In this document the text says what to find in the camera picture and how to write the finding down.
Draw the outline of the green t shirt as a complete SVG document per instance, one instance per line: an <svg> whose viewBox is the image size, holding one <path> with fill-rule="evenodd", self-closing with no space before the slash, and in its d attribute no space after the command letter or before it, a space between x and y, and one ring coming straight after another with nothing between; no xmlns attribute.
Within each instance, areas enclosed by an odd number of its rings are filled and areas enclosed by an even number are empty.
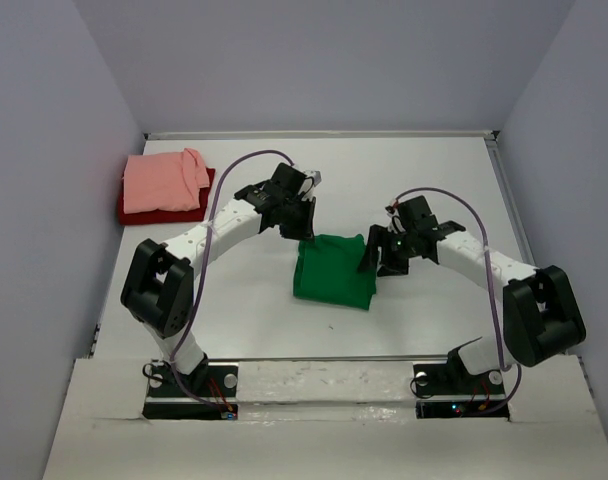
<svg viewBox="0 0 608 480"><path fill-rule="evenodd" d="M353 237L320 234L314 240L300 241L293 296L368 311L376 294L376 276L374 271L358 270L365 250L361 234Z"/></svg>

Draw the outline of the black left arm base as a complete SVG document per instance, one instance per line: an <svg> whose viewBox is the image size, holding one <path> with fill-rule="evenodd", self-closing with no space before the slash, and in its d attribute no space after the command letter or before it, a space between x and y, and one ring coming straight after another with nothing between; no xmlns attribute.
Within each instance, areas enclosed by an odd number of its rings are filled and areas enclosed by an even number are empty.
<svg viewBox="0 0 608 480"><path fill-rule="evenodd" d="M148 420L238 419L238 363L212 363L203 383L190 395L187 394L189 382L180 386L164 362L146 363L142 375L147 381L142 415Z"/></svg>

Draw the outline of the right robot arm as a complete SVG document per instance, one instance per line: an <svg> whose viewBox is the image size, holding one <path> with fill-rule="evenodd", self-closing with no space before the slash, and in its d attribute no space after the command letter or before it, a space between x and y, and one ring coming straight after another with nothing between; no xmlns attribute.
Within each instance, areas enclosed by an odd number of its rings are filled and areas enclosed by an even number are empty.
<svg viewBox="0 0 608 480"><path fill-rule="evenodd" d="M432 261L485 289L493 335L450 350L443 364L415 379L418 397L466 394L489 375L512 366L534 367L586 339L570 280L559 267L538 268L491 249L455 221L439 222L425 197L388 206L388 226L369 229L360 272L408 274L414 258Z"/></svg>

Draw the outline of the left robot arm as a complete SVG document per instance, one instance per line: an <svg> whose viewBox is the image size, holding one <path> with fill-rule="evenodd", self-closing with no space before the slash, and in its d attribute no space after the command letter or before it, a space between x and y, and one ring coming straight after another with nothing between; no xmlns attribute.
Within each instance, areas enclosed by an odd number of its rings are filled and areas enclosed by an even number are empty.
<svg viewBox="0 0 608 480"><path fill-rule="evenodd" d="M288 240L313 238L314 189L321 175L279 164L272 176L238 190L190 230L135 249L121 304L150 333L179 392L195 396L207 379L208 357L192 333L208 266L224 253L276 228Z"/></svg>

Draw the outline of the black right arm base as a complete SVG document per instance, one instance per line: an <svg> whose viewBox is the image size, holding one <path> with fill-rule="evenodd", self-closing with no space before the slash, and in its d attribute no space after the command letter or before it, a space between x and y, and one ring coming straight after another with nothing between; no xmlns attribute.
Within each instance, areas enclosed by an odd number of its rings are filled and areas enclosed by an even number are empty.
<svg viewBox="0 0 608 480"><path fill-rule="evenodd" d="M413 365L409 388L416 399L416 417L420 420L510 418L499 371L466 377L463 384L456 384L447 378L445 364L419 363Z"/></svg>

